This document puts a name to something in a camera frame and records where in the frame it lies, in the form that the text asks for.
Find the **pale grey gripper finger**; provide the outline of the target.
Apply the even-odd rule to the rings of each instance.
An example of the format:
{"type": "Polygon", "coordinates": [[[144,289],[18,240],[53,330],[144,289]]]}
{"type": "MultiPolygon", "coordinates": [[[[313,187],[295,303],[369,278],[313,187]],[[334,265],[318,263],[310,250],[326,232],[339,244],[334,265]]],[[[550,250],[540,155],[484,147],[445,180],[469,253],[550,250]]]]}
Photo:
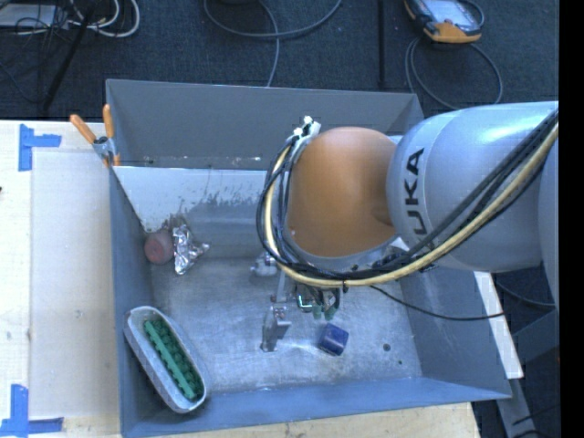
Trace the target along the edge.
{"type": "Polygon", "coordinates": [[[292,322],[287,318],[286,306],[272,307],[272,312],[272,339],[274,341],[278,341],[287,334],[287,331],[291,327],[292,322]]]}
{"type": "Polygon", "coordinates": [[[263,352],[273,352],[277,344],[277,322],[272,318],[266,319],[262,326],[262,341],[260,348],[263,352]]]}

